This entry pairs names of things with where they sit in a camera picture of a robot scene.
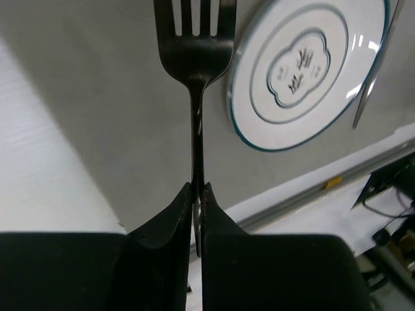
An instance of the plate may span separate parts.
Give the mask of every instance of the plate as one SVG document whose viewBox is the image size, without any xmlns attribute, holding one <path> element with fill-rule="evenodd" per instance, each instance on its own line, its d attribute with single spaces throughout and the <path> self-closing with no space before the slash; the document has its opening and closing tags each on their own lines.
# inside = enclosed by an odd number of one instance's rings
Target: plate
<svg viewBox="0 0 415 311">
<path fill-rule="evenodd" d="M 278 151 L 325 130 L 364 85 L 388 17 L 388 0 L 267 2 L 230 69 L 230 117 L 241 139 Z"/>
</svg>

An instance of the fork head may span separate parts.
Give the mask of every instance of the fork head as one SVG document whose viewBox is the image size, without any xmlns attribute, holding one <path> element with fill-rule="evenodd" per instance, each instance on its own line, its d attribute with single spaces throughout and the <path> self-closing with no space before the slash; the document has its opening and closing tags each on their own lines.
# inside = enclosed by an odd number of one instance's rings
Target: fork head
<svg viewBox="0 0 415 311">
<path fill-rule="evenodd" d="M 235 37 L 236 0 L 220 0 L 217 35 L 210 33 L 211 0 L 200 0 L 200 34 L 192 32 L 191 0 L 180 0 L 182 35 L 176 35 L 172 0 L 154 0 L 164 69 L 187 86 L 205 89 L 228 69 Z"/>
</svg>

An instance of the fork tine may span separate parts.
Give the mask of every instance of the fork tine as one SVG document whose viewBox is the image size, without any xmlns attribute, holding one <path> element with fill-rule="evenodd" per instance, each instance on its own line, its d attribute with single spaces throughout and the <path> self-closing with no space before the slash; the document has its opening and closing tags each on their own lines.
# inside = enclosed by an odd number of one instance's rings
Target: fork tine
<svg viewBox="0 0 415 311">
<path fill-rule="evenodd" d="M 192 34 L 192 7 L 190 0 L 182 0 L 182 33 Z"/>
<path fill-rule="evenodd" d="M 176 35 L 174 27 L 173 6 L 171 0 L 154 0 L 154 15 L 158 41 L 172 38 Z"/>
<path fill-rule="evenodd" d="M 237 0 L 220 0 L 218 38 L 233 40 L 235 37 L 236 1 Z"/>
<path fill-rule="evenodd" d="M 200 0 L 200 35 L 210 35 L 211 0 Z"/>
</svg>

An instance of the wire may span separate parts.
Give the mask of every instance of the wire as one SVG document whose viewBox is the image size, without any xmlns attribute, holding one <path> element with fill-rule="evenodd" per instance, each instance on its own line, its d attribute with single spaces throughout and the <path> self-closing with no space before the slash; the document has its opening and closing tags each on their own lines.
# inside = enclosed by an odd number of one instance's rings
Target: wire
<svg viewBox="0 0 415 311">
<path fill-rule="evenodd" d="M 406 206 L 405 203 L 403 202 L 401 192 L 399 191 L 399 189 L 396 189 L 396 197 L 397 197 L 397 200 L 399 201 L 399 204 L 401 204 L 401 206 L 404 209 L 406 209 L 406 210 L 411 209 L 411 206 Z"/>
<path fill-rule="evenodd" d="M 367 208 L 369 211 L 371 211 L 371 212 L 373 212 L 373 213 L 375 213 L 375 214 L 378 214 L 378 215 L 381 215 L 381 216 L 384 216 L 384 217 L 388 217 L 388 218 L 394 218 L 394 219 L 398 219 L 398 218 L 411 218 L 411 217 L 414 217 L 415 216 L 415 214 L 410 214 L 410 215 L 390 215 L 390 214 L 386 214 L 386 213 L 383 213 L 383 212 L 381 212 L 381 211 L 378 211 L 377 209 L 374 209 L 373 207 L 370 207 L 370 206 L 368 206 L 367 204 L 366 204 L 366 201 L 363 201 L 362 202 L 362 204 L 363 204 L 363 206 L 365 207 L 365 208 Z"/>
</svg>

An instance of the black fork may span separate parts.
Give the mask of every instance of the black fork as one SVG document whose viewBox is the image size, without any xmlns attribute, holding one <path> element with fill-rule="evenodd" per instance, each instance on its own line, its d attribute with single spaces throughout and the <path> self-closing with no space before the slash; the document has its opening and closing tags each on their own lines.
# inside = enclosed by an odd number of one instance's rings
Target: black fork
<svg viewBox="0 0 415 311">
<path fill-rule="evenodd" d="M 184 84 L 191 97 L 192 201 L 196 248 L 201 256 L 201 197 L 205 186 L 202 98 L 227 70 L 235 37 L 236 0 L 220 0 L 217 34 L 211 35 L 211 0 L 200 0 L 200 34 L 192 31 L 191 0 L 181 0 L 182 35 L 174 27 L 172 0 L 154 0 L 158 49 L 164 69 Z"/>
</svg>

